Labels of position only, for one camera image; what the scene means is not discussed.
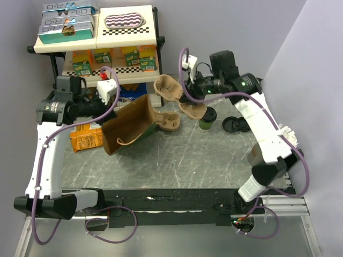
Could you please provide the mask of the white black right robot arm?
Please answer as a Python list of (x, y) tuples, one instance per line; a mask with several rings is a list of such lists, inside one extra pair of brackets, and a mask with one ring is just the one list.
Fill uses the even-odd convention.
[[(198, 105), (207, 102), (206, 95), (214, 94), (229, 99), (240, 112), (257, 140), (262, 161), (252, 167), (249, 179), (238, 189), (234, 207), (247, 213), (257, 198), (270, 184), (298, 161), (305, 170), (305, 186), (309, 186), (309, 168), (303, 153), (290, 142), (273, 118), (258, 79), (251, 73), (240, 74), (233, 52), (224, 50), (210, 55), (210, 76), (198, 71), (199, 62), (189, 54), (187, 47), (180, 52), (178, 71), (183, 95), (182, 103)], [(183, 72), (188, 79), (184, 80)]]

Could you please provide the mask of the brown paper bag with handles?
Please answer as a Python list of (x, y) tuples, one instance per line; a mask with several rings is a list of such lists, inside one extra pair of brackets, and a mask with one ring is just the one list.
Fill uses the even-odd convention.
[(102, 126), (103, 148), (108, 155), (113, 155), (155, 132), (154, 109), (148, 95), (135, 99), (116, 114), (116, 118)]

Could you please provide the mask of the brown cardboard cup carrier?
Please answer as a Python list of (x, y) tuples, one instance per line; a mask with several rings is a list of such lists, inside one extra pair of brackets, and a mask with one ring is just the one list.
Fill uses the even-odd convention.
[(164, 131), (176, 131), (180, 127), (181, 116), (172, 111), (158, 112), (154, 109), (156, 125)]

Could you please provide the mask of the green paper coffee cup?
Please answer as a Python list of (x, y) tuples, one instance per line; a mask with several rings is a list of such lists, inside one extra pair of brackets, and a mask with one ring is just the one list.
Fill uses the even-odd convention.
[(204, 116), (199, 120), (198, 125), (202, 130), (209, 130), (217, 119), (217, 112), (213, 107), (207, 107)]

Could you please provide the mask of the black plastic cup lid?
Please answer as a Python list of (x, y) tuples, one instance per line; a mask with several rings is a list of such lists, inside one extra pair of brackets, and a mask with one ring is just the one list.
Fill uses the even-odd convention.
[(207, 110), (202, 117), (205, 122), (214, 122), (217, 119), (217, 112), (213, 107), (207, 106)]

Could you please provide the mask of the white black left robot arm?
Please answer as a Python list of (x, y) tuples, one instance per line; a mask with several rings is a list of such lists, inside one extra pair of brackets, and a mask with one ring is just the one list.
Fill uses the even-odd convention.
[(115, 116), (109, 101), (118, 90), (116, 80), (101, 79), (95, 95), (88, 99), (84, 78), (56, 78), (56, 88), (36, 108), (38, 143), (34, 167), (25, 194), (14, 199), (16, 210), (31, 217), (57, 220), (69, 220), (83, 209), (93, 215), (105, 211), (106, 202), (99, 190), (62, 192), (64, 147), (78, 117), (92, 117), (102, 123)]

